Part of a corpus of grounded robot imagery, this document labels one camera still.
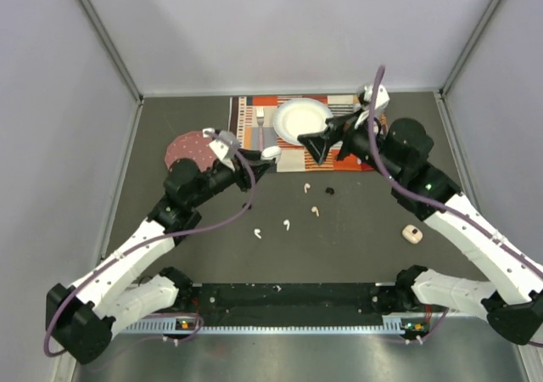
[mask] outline striped placemat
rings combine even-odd
[[[278,172],[288,171],[373,171],[354,155],[337,161],[336,156],[341,143],[332,147],[324,163],[318,166],[309,152],[301,146],[294,146],[282,140],[273,129],[273,114],[284,102],[294,98],[311,98],[325,104],[332,115],[347,115],[353,111],[353,105],[358,103],[355,95],[287,95],[287,96],[236,96],[232,97],[230,121],[228,130],[235,132],[244,149],[259,148],[258,124],[254,106],[264,108],[264,147],[279,146],[282,149],[281,159],[277,163]],[[381,116],[383,127],[387,126],[385,115]]]

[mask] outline dark gray table surface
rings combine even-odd
[[[168,144],[203,127],[226,128],[229,98],[147,98],[122,188],[108,252],[121,245],[163,195]],[[389,121],[410,116],[421,121],[435,146],[430,160],[458,181],[432,93],[393,93]],[[304,184],[311,190],[304,194]],[[333,187],[335,195],[325,194]],[[376,172],[273,173],[263,177],[253,209],[235,223],[186,239],[159,258],[146,274],[174,266],[195,282],[388,282],[419,264],[453,276],[484,279],[446,239],[396,204]],[[202,205],[200,227],[238,211],[247,194],[229,188]],[[318,206],[320,217],[311,213]],[[286,231],[283,220],[291,222]],[[415,224],[423,241],[401,236]],[[262,240],[255,237],[261,229]]]

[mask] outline white plastic piece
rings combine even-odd
[[[112,304],[125,291],[128,285],[136,280],[142,274],[143,270],[157,258],[172,250],[175,245],[173,239],[168,238],[143,246],[128,256],[125,256],[126,251],[136,244],[160,235],[164,235],[164,228],[162,226],[155,221],[143,221],[137,231],[120,248],[109,255],[97,269],[112,260],[117,260],[118,257],[119,261],[80,291],[77,294],[77,298],[83,304],[92,301],[94,304],[94,308],[92,309],[94,313],[98,318],[104,318],[112,307]],[[91,276],[91,274],[92,272],[88,273],[76,280],[72,285],[77,287],[87,277]]]
[[[364,100],[367,102],[372,100],[373,84],[365,85],[362,89],[364,90]],[[375,102],[375,117],[377,117],[378,119],[381,117],[387,105],[389,104],[389,101],[390,96],[386,88],[383,85],[379,85],[377,100]],[[369,116],[368,106],[365,106],[364,109],[365,110],[360,114],[360,116],[358,116],[358,119],[356,120],[355,129],[357,129],[358,126]]]
[[[471,205],[466,196],[454,195],[446,204],[469,215],[490,233],[499,234]],[[496,287],[500,297],[507,304],[522,304],[532,301],[529,296],[531,291],[539,293],[543,289],[543,279],[540,279],[521,262],[509,256],[500,246],[460,218],[448,212],[435,212],[424,222],[449,239],[473,262]],[[520,250],[512,246],[511,242],[506,240],[506,244],[515,253],[522,254]],[[538,268],[542,268],[538,263],[527,259]]]
[[[412,244],[418,244],[423,238],[423,233],[421,230],[413,225],[407,225],[403,231],[401,231],[402,236]]]
[[[230,170],[234,171],[234,164],[232,163],[232,160],[227,158],[228,146],[217,139],[213,140],[209,146],[213,153],[215,153],[217,159],[219,159],[221,163],[227,166]]]
[[[206,127],[205,129],[202,129],[202,135],[205,138],[212,138],[211,133],[215,133],[215,129],[213,127]]]
[[[428,269],[415,279],[411,289],[423,304],[449,307],[486,321],[487,311],[481,300],[494,292],[491,282],[475,282],[465,278],[453,278]]]
[[[261,160],[274,160],[275,163],[279,162],[279,159],[281,159],[281,148],[279,146],[271,146],[266,147],[262,150],[262,153],[260,154]]]
[[[178,291],[171,280],[157,274],[146,284],[121,293],[107,313],[108,317],[115,317],[111,326],[113,337],[141,318],[170,307],[176,301]]]

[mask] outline gray wall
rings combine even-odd
[[[440,87],[489,0],[92,0],[149,94]]]
[[[486,216],[543,261],[543,0],[506,0],[449,104]]]
[[[0,0],[0,379],[49,380],[45,295],[95,262],[136,106],[76,0]]]

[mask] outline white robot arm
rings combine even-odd
[[[98,267],[68,288],[57,284],[47,296],[46,348],[53,336],[80,363],[99,356],[122,329],[152,312],[174,304],[180,289],[192,282],[181,273],[167,269],[141,287],[129,289],[152,262],[176,247],[194,231],[201,216],[196,208],[233,184],[242,191],[276,165],[278,147],[260,151],[239,148],[230,132],[204,130],[216,137],[210,143],[218,160],[206,171],[190,159],[177,160],[164,182],[165,196],[158,202],[136,232]],[[247,163],[241,166],[239,152]]]
[[[376,81],[376,86],[379,89],[374,115],[378,116],[389,96],[380,81]],[[358,98],[361,106],[353,114],[328,119],[323,132],[301,135],[298,140],[317,163],[325,160],[330,148],[341,141],[338,160],[354,154],[376,171],[384,174],[386,170],[389,178],[404,189],[393,187],[392,195],[398,203],[448,238],[489,279],[474,282],[426,267],[412,267],[402,271],[396,281],[402,298],[411,298],[406,308],[416,304],[449,307],[482,318],[516,344],[541,342],[543,267],[513,247],[475,210],[460,188],[428,162],[434,142],[417,121],[398,119],[390,126],[389,134],[378,134],[375,145],[384,167],[379,169],[368,136],[372,86],[366,85],[358,92]],[[445,205],[445,209],[434,205]],[[453,210],[459,216],[450,213]]]

